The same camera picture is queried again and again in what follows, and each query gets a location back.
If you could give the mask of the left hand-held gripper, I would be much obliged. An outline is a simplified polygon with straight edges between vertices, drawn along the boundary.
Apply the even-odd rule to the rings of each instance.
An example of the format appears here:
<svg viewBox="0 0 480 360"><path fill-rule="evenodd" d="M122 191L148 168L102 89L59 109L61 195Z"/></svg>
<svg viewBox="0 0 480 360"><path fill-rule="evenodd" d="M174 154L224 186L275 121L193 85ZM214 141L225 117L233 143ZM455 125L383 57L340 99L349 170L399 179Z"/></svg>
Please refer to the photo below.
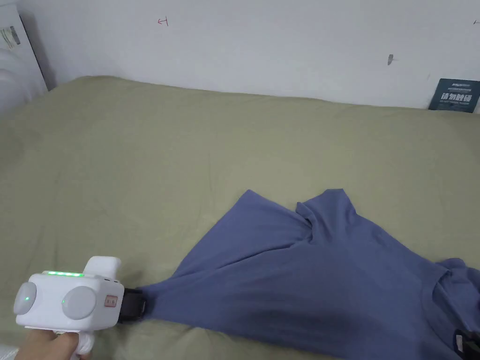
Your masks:
<svg viewBox="0 0 480 360"><path fill-rule="evenodd" d="M46 270L32 275L17 292L16 323L56 334L76 333L76 356L92 351L95 332L140 320L146 299L117 279L121 260L94 256L81 273Z"/></svg>

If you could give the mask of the person's left hand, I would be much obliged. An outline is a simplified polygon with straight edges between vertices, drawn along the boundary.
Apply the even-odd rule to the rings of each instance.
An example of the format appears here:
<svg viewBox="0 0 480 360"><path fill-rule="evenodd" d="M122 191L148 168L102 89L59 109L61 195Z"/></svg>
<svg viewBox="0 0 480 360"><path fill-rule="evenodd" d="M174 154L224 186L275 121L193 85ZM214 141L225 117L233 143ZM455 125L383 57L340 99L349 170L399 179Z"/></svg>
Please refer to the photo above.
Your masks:
<svg viewBox="0 0 480 360"><path fill-rule="evenodd" d="M76 354L77 333L56 335L48 330L29 331L16 360L70 360Z"/></svg>

